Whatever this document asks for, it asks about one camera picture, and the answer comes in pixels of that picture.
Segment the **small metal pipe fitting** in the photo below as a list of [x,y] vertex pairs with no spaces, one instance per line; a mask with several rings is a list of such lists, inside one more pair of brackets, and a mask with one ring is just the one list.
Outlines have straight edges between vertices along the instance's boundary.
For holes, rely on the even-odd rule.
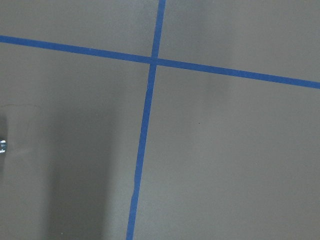
[[0,140],[0,153],[3,154],[7,150],[7,142],[5,140]]

